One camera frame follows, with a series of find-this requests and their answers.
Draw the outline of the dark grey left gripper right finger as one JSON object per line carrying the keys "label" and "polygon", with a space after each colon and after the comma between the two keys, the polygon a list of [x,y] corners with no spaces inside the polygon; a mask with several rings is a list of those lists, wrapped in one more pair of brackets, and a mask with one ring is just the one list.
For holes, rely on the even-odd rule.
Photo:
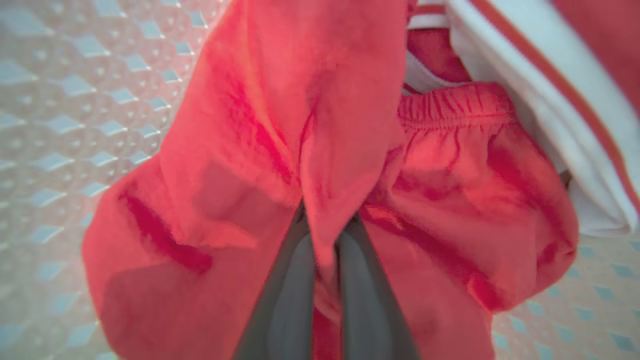
{"label": "dark grey left gripper right finger", "polygon": [[418,348],[364,222],[355,214],[336,253],[345,360],[419,360]]}

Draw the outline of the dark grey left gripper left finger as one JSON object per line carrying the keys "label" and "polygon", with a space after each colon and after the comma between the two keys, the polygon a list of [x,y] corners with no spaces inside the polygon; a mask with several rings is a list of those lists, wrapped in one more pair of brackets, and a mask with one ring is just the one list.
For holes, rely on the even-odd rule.
{"label": "dark grey left gripper left finger", "polygon": [[311,360],[316,261],[300,203],[253,308],[234,360]]}

